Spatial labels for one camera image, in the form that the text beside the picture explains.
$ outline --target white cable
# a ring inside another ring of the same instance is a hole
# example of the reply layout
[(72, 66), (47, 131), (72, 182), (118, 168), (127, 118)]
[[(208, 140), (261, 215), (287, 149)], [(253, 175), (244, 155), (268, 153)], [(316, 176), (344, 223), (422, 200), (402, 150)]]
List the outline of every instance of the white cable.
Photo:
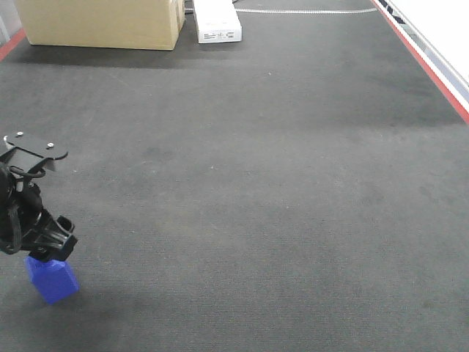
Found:
[[(193, 8), (186, 7), (187, 11), (193, 11)], [(375, 12), (375, 7), (364, 10), (255, 10), (255, 9), (236, 9), (237, 12), (246, 13), (264, 13), (278, 15), (358, 15), (361, 13)]]

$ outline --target blue object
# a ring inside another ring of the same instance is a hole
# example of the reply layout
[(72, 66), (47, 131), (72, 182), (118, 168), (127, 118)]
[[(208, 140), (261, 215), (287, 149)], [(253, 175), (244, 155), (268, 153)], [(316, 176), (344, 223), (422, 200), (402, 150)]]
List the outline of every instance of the blue object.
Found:
[(45, 301), (54, 304), (78, 291), (78, 282), (67, 262), (51, 260), (43, 263), (32, 257), (24, 260), (31, 283)]

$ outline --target cardboard box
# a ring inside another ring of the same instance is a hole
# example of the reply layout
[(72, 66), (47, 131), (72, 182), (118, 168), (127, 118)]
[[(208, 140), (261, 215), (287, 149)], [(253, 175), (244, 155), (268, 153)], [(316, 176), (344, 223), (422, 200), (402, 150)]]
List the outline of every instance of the cardboard box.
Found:
[(184, 0), (15, 0), (33, 45), (172, 50)]
[(242, 28), (232, 0), (193, 0), (199, 43), (240, 42)]

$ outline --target black robotic arm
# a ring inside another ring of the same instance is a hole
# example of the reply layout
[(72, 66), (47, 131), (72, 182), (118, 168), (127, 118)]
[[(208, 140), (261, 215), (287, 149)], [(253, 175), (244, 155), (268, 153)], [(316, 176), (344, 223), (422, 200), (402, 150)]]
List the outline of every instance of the black robotic arm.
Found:
[(54, 170), (68, 154), (53, 143), (23, 132), (4, 137), (8, 151), (0, 155), (0, 251), (20, 250), (42, 262), (66, 260), (77, 243), (75, 225), (55, 219), (44, 207), (34, 182)]

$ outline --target red stripe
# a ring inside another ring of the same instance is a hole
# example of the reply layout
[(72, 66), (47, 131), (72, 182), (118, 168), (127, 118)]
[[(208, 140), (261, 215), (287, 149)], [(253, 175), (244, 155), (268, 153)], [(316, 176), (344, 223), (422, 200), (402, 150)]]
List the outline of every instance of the red stripe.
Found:
[(24, 39), (26, 34), (24, 29), (20, 29), (8, 43), (0, 47), (0, 62), (3, 61), (5, 57), (19, 44), (20, 41)]
[(451, 93), (449, 88), (441, 81), (438, 75), (434, 72), (434, 70), (426, 63), (425, 59), (417, 52), (416, 49), (410, 44), (407, 38), (402, 35), (402, 33), (397, 29), (396, 25), (388, 18), (386, 13), (383, 11), (381, 6), (377, 3), (377, 0), (372, 0), (376, 8), (383, 14), (384, 18), (387, 20), (391, 28), (396, 32), (397, 36), (400, 40), (404, 43), (407, 49), (410, 51), (412, 56), (417, 60), (417, 62), (422, 66), (425, 70), (426, 74), (432, 79), (432, 81), (436, 84), (438, 89), (443, 93), (443, 95), (448, 99), (449, 103), (454, 107), (457, 113), (461, 116), (461, 118), (469, 125), (469, 111), (456, 99), (456, 97)]

